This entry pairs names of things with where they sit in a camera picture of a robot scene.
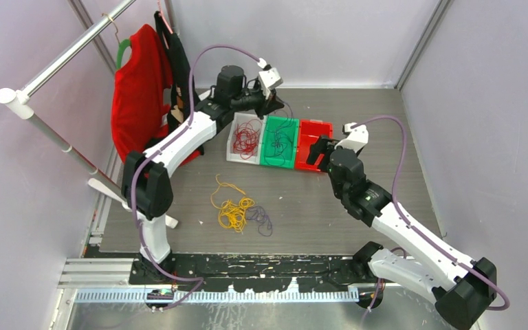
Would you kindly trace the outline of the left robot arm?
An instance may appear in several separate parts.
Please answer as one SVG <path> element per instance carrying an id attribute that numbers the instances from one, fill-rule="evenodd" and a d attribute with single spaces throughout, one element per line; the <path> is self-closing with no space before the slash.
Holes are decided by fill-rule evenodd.
<path id="1" fill-rule="evenodd" d="M 130 152 L 124 163 L 122 195 L 126 207 L 137 215 L 142 231 L 140 254 L 149 261 L 146 275 L 157 284 L 173 275 L 166 236 L 166 213 L 174 200 L 171 177 L 193 152 L 226 128 L 241 111 L 259 118 L 282 109 L 276 88 L 283 79 L 277 68 L 266 65 L 253 80 L 246 80 L 236 65 L 222 67 L 217 82 L 200 100 L 183 124 L 168 137 L 143 152 Z"/>

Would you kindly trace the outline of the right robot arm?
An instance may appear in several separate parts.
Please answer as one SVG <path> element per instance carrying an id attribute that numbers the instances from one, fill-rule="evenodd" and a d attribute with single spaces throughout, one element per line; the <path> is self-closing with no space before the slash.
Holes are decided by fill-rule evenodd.
<path id="1" fill-rule="evenodd" d="M 367 179 L 358 152 L 320 136 L 307 163 L 328 174 L 333 193 L 354 219 L 395 241 L 414 259 L 404 259 L 368 242 L 353 259 L 362 282 L 376 277 L 396 282 L 434 304 L 456 329 L 470 329 L 497 297 L 495 264 L 454 249 L 414 219 L 393 196 Z"/>

